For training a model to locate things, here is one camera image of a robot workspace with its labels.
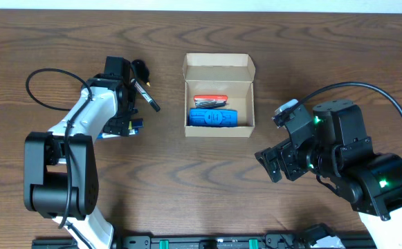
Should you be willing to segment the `black teardrop glue bottle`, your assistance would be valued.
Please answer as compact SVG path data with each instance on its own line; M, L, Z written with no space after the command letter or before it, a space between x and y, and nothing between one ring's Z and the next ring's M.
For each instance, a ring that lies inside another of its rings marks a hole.
M149 82L150 72L145 62L141 59L135 59L131 63L131 67L134 68L135 76L142 82L146 83L147 86L150 86Z

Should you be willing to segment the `yellow black highlighter marker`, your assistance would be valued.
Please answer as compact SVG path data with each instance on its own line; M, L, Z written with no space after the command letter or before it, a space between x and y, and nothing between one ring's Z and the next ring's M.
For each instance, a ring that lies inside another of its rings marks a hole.
M144 127L144 121L142 118L129 121L128 129L139 129Z

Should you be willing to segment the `brown cardboard box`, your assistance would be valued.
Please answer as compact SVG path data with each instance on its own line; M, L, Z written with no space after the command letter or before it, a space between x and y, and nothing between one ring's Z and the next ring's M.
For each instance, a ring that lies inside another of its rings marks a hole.
M255 129L255 64L248 54L188 53L183 60L187 137L248 138ZM237 112L235 127L202 127L190 122L196 97L221 96L226 110Z

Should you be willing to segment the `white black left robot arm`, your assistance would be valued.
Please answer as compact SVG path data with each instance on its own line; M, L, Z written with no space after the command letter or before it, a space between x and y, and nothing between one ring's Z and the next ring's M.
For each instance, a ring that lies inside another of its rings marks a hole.
M84 82L66 116L24 142L24 205L65 228L78 248L123 248L123 238L97 207L99 139L138 133L135 79L129 72L101 73Z

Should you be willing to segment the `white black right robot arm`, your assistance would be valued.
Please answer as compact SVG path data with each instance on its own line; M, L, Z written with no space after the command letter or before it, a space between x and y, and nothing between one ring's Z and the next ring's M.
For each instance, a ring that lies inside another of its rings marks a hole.
M357 212L377 248L402 248L402 158L375 153L360 107L350 100L299 106L284 124L289 138L255 153L276 183L307 172Z

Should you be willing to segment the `blue plastic tool holder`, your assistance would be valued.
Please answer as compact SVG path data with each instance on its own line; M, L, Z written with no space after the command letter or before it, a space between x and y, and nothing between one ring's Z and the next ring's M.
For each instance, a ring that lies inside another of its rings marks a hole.
M191 109L188 116L190 126L236 127L237 111L228 109Z

